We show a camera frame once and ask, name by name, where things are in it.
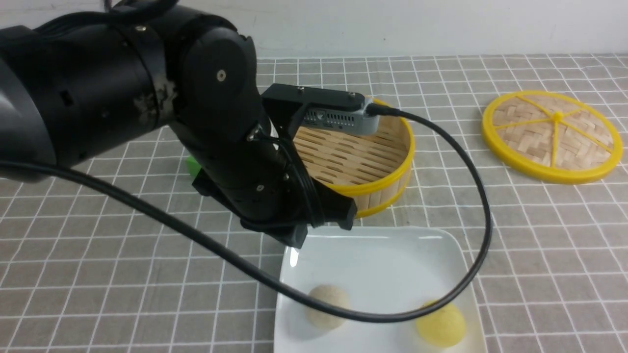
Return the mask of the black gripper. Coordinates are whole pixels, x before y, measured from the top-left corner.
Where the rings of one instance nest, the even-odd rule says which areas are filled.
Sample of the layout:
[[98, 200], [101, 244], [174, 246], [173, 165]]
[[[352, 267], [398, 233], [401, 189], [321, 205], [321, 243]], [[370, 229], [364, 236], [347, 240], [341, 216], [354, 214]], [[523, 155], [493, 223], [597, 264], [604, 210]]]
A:
[[200, 165], [193, 187], [235, 214], [243, 228], [300, 248], [309, 227], [335, 223], [351, 230], [354, 199], [311, 177], [294, 144], [260, 129], [253, 139], [229, 141], [208, 129], [191, 130], [191, 156]]

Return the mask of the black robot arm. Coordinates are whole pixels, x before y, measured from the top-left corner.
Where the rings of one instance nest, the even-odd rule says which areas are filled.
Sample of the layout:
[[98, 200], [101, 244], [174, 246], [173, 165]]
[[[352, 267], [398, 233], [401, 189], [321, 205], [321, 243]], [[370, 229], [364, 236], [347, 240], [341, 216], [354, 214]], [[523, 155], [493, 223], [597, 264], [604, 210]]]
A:
[[1, 158], [70, 168], [168, 126], [200, 165], [193, 187], [251, 231], [300, 248], [309, 227], [350, 230], [355, 201], [307, 174], [292, 139], [309, 109], [361, 94], [257, 87], [253, 38], [175, 0], [123, 0], [1, 30]]

